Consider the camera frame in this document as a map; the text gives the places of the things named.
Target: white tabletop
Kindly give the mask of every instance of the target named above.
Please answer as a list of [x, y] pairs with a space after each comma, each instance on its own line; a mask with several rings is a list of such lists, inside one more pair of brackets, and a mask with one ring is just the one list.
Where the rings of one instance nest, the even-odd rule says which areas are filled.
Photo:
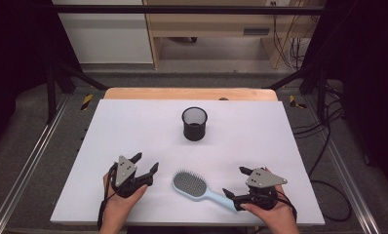
[[[182, 133], [181, 114], [190, 106], [209, 115], [206, 136], [196, 142]], [[299, 225], [325, 224], [283, 104], [245, 100], [101, 100], [51, 221], [95, 224], [103, 175], [120, 155], [131, 158], [138, 152], [136, 176], [156, 162], [159, 170], [129, 225], [261, 225], [248, 212], [231, 212], [210, 200], [194, 202], [172, 186], [174, 173], [186, 169], [201, 175], [211, 191], [223, 195], [226, 188], [244, 195], [249, 189], [242, 166], [267, 167], [288, 180], [283, 188]]]

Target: brush bristles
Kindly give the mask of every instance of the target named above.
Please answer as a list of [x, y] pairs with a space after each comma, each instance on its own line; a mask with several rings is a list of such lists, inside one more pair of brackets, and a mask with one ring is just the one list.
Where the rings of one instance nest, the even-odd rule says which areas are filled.
[[175, 188], [193, 196], [201, 197], [206, 193], [206, 181], [198, 174], [187, 170], [179, 170], [174, 174], [173, 184]]

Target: hairbrush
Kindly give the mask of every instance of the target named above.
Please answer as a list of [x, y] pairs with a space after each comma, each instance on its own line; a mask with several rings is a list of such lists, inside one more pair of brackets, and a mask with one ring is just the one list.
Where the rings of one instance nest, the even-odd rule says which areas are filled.
[[192, 173], [187, 170], [179, 170], [174, 175], [173, 187], [176, 191], [194, 201], [210, 199], [219, 203], [230, 211], [236, 212], [233, 201], [224, 196], [212, 192], [207, 187], [206, 181], [198, 174]]

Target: human hand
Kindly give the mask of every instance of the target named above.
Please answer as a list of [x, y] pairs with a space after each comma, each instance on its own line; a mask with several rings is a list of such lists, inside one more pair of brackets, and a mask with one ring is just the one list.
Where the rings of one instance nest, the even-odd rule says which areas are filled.
[[[280, 192], [278, 193], [278, 198], [287, 201], [288, 199], [283, 195], [285, 192], [282, 186], [276, 185], [275, 188]], [[241, 207], [259, 217], [270, 228], [273, 234], [299, 233], [291, 207], [283, 202], [278, 202], [270, 211], [266, 211], [254, 204], [242, 204]]]
[[[104, 188], [106, 187], [106, 183], [110, 183], [110, 181], [108, 181], [108, 174], [103, 177]], [[105, 211], [103, 213], [103, 223], [99, 233], [119, 233], [121, 228], [124, 226], [125, 221], [131, 212], [131, 209], [145, 193], [147, 187], [148, 185], [144, 184], [133, 195], [128, 198], [123, 198], [115, 194], [114, 190], [109, 184], [108, 197], [110, 198], [108, 199]]]

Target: white wall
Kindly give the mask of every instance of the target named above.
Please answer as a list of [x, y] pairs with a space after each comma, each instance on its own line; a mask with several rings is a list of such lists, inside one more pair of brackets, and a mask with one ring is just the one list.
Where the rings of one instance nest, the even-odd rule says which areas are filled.
[[[54, 4], [141, 5], [141, 0], [53, 0]], [[142, 14], [59, 14], [80, 63], [152, 63]]]

